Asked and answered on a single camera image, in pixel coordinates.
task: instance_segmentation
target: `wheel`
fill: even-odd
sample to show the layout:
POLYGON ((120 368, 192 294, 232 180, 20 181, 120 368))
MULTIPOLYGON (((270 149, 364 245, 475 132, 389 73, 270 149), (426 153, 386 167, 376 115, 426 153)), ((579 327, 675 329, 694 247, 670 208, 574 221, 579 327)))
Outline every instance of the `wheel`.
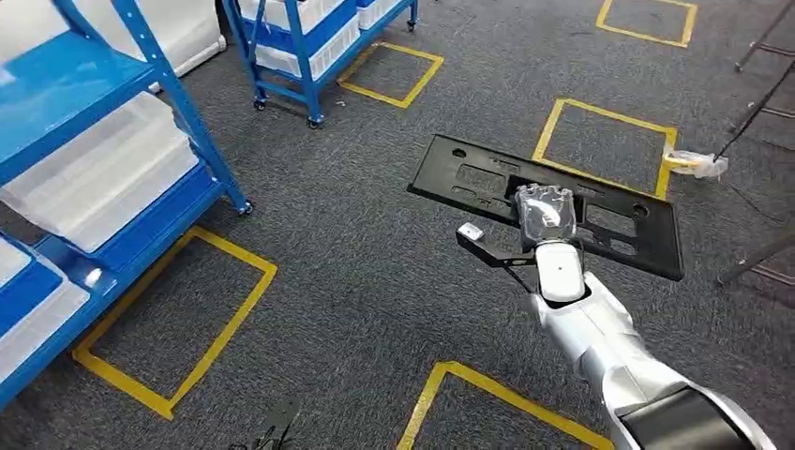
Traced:
POLYGON ((254 212, 254 203, 251 200, 246 200, 246 208, 237 214, 238 216, 250 216, 252 212, 254 212))

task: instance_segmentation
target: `black tray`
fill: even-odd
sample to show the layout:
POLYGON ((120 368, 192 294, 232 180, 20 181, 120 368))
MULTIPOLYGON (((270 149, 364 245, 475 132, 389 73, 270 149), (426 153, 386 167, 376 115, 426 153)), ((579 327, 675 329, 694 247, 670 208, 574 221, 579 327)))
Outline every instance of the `black tray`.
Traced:
POLYGON ((651 196, 442 135, 434 136, 408 191, 518 228, 513 194, 518 186, 530 183, 574 191, 577 225, 592 233, 592 239, 581 239, 585 251, 660 277, 682 279, 673 205, 651 196), (460 176, 462 168, 476 174, 486 172, 489 183, 465 180, 460 176), (588 205, 631 218, 635 235, 590 222, 588 205), (614 246, 613 241, 624 244, 614 246))

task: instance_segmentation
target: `gray carpet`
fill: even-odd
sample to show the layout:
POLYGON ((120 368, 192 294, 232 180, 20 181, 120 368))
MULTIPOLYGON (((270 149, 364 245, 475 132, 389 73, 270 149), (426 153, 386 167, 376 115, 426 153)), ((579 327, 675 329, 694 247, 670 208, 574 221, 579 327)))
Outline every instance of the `gray carpet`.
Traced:
MULTIPOLYGON (((598 402, 539 330, 523 291, 454 238, 468 220, 506 245, 516 243, 516 231, 405 187, 433 133, 528 156, 560 97, 676 127, 679 148, 713 152, 728 138, 730 120, 788 64, 759 54, 744 74, 732 70, 780 2, 694 0, 699 12, 687 49, 596 28, 601 0, 421 3, 415 34, 403 20, 384 33, 389 42, 445 58, 406 110, 329 86, 322 94, 327 122, 310 131, 282 108, 252 109, 235 48, 186 76, 218 146, 257 204, 251 217, 240 218, 219 202, 201 224, 278 265, 276 278, 174 408, 173 421, 62 354, 0 412, 0 448, 222 449, 263 432, 266 412, 287 398, 303 405, 293 428, 301 448, 392 447, 433 364, 448 360, 606 432, 598 402)), ((668 23, 680 12, 653 0, 631 3, 616 0, 607 22, 661 37, 681 30, 668 23), (637 24, 624 22, 638 14, 637 24)), ((795 41, 795 17, 787 20, 774 43, 795 41)), ((403 92, 405 80, 418 79, 424 66, 393 64, 392 57, 373 55, 376 66, 362 67, 356 80, 386 94, 403 92)), ((791 106, 792 93, 788 87, 776 101, 791 106)), ((550 155, 648 186, 659 141, 598 119, 562 123, 550 155), (578 135, 578 127, 587 129, 578 135)), ((726 288, 713 281, 744 251, 773 239, 784 226, 775 219, 791 216, 793 146, 790 123, 763 118, 732 148, 719 181, 671 177, 682 282, 587 259, 633 313, 653 353, 734 398, 780 448, 795 445, 792 290, 753 274, 726 288)), ((4 223, 32 235, 8 214, 4 223)), ((773 264, 792 273, 792 253, 773 264)), ((255 280, 240 262, 191 244, 95 352, 170 394, 255 280)), ((416 442, 428 448, 576 444, 449 377, 416 442)))

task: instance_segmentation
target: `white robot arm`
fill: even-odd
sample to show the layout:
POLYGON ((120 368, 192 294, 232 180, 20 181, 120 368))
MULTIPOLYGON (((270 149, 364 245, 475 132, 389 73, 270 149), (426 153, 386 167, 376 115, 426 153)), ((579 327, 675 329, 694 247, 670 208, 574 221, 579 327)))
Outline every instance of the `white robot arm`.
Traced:
MULTIPOLYGON (((516 205, 523 248, 538 270, 532 308, 601 400, 617 448, 775 448, 736 403, 654 358, 621 302, 583 273, 569 243, 576 228, 571 191, 520 187, 516 205)), ((457 236, 473 252, 483 250, 483 233, 472 224, 457 236)))

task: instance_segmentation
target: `yellow floor tape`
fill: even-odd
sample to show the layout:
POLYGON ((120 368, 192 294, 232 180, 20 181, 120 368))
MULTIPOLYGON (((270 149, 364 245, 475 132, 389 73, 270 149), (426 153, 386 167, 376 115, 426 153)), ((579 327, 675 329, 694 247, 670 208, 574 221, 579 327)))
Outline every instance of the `yellow floor tape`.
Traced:
POLYGON ((596 16, 596 26, 598 28, 602 28, 603 30, 612 31, 614 33, 621 33, 623 35, 631 36, 633 38, 649 40, 651 42, 657 42, 660 44, 673 45, 674 47, 686 48, 687 44, 690 43, 691 37, 693 36, 693 26, 696 24, 696 13, 698 12, 698 6, 693 5, 691 3, 677 2, 675 0, 651 0, 651 1, 668 3, 671 5, 687 8, 687 15, 684 17, 684 29, 682 30, 681 40, 661 39, 660 37, 644 35, 642 33, 637 33, 635 31, 630 31, 630 30, 624 30, 623 28, 616 28, 615 26, 610 26, 606 24, 605 20, 608 17, 608 12, 610 11, 610 6, 613 4, 613 0, 605 0, 605 3, 602 5, 602 8, 599 9, 599 15, 596 16))
POLYGON ((362 54, 360 54, 359 57, 356 58, 355 61, 353 61, 353 64, 351 64, 347 69, 345 69, 344 72, 342 72, 342 75, 339 76, 337 83, 339 83, 340 87, 344 87, 345 89, 354 91, 357 94, 368 96, 370 98, 375 98, 376 100, 385 101, 386 103, 397 106, 398 108, 408 108, 409 105, 412 104, 414 99, 420 94, 420 91, 422 91, 425 85, 428 84, 428 82, 433 77, 433 75, 436 74, 436 71, 439 70, 439 66, 442 65, 442 62, 444 62, 444 58, 436 54, 420 52, 419 50, 410 49, 408 47, 403 47, 396 44, 390 44, 389 42, 379 41, 379 42, 374 42, 372 45, 370 45, 368 49, 364 50, 362 54), (355 84, 348 82, 348 79, 351 78, 353 73, 358 68, 360 68, 362 64, 364 64, 364 62, 368 59, 368 57, 373 52, 375 52, 375 50, 379 47, 386 47, 387 49, 392 49, 398 52, 411 54, 413 56, 417 56, 420 58, 425 58, 427 60, 430 60, 431 62, 430 67, 426 70, 426 72, 423 74, 420 80, 414 85, 414 87, 412 87, 412 90, 409 91, 409 94, 407 94, 406 97, 404 97, 403 99, 385 96, 384 94, 379 94, 375 91, 371 91, 362 86, 357 86, 355 84))
POLYGON ((174 245, 169 248, 158 259, 149 270, 144 273, 138 281, 127 291, 124 296, 119 300, 116 306, 108 313, 99 324, 91 330, 91 332, 83 339, 80 344, 72 351, 72 357, 84 365, 86 368, 94 372, 100 378, 115 386, 116 388, 126 392, 131 397, 140 401, 154 412, 160 414, 168 420, 173 419, 172 409, 181 400, 185 394, 188 393, 202 376, 207 372, 213 361, 218 358, 223 348, 232 338, 232 335, 243 323, 243 320, 251 312, 254 306, 263 296, 265 289, 273 280, 276 274, 277 267, 270 262, 254 255, 243 248, 219 237, 207 230, 199 227, 193 227, 188 230, 174 245), (190 239, 199 237, 208 244, 223 250, 226 253, 234 256, 249 265, 252 265, 262 271, 262 278, 257 282, 254 289, 248 294, 246 301, 237 309, 232 319, 224 326, 221 333, 213 341, 207 352, 204 353, 202 359, 194 367, 187 378, 177 388, 176 393, 171 398, 165 398, 155 393, 148 387, 140 382, 132 379, 127 374, 112 366, 111 364, 97 358, 91 354, 90 349, 97 340, 108 331, 119 316, 132 305, 132 302, 138 298, 141 293, 154 281, 154 279, 165 269, 165 267, 173 260, 179 251, 184 248, 190 239))
POLYGON ((612 442, 610 442, 604 436, 596 434, 577 422, 562 417, 555 412, 552 412, 529 401, 528 399, 520 396, 516 392, 508 389, 498 382, 495 382, 482 373, 472 370, 471 368, 468 368, 455 361, 448 361, 436 363, 433 366, 433 369, 430 371, 430 375, 427 377, 427 381, 425 383, 425 388, 423 388, 422 393, 420 393, 420 398, 417 400, 416 406, 414 406, 412 418, 409 419, 409 425, 406 426, 406 430, 403 432, 403 437, 400 438, 400 442, 397 444, 398 449, 408 450, 413 447, 417 433, 419 433, 420 427, 425 420, 425 416, 430 409, 430 405, 433 403, 433 399, 436 397, 437 391, 439 391, 439 386, 442 384, 444 375, 447 373, 456 375, 460 379, 474 384, 475 386, 490 393, 492 396, 500 398, 501 400, 519 408, 525 413, 528 413, 535 418, 552 425, 560 431, 590 445, 593 448, 600 450, 608 450, 613 448, 612 442))
POLYGON ((552 111, 549 113, 549 118, 547 119, 547 122, 544 124, 544 130, 541 132, 541 137, 538 138, 538 143, 535 146, 535 150, 532 152, 532 160, 540 162, 549 167, 554 167, 562 171, 573 173, 586 178, 591 178, 592 180, 606 183, 618 188, 631 190, 638 194, 643 194, 651 197, 656 197, 661 200, 665 200, 666 191, 668 191, 668 179, 670 178, 670 164, 666 162, 666 155, 674 150, 674 145, 676 145, 676 128, 674 127, 661 127, 659 125, 655 125, 649 122, 644 122, 634 117, 629 117, 628 115, 619 114, 617 112, 608 111, 599 108, 597 106, 589 105, 579 100, 574 100, 573 98, 558 98, 555 100, 554 106, 552 106, 552 111), (604 115, 605 117, 625 122, 627 124, 631 124, 636 127, 646 128, 650 129, 651 131, 656 131, 658 133, 664 134, 666 136, 666 141, 663 144, 663 154, 660 160, 660 167, 657 170, 657 181, 654 185, 654 193, 643 192, 642 190, 637 190, 633 187, 629 187, 622 183, 617 183, 615 181, 607 180, 606 178, 602 178, 590 174, 588 172, 574 169, 559 162, 555 162, 545 158, 544 154, 547 151, 549 140, 552 138, 552 131, 554 131, 555 127, 558 125, 558 119, 560 118, 561 112, 563 111, 563 107, 565 105, 576 106, 578 108, 590 111, 592 113, 601 114, 604 115))

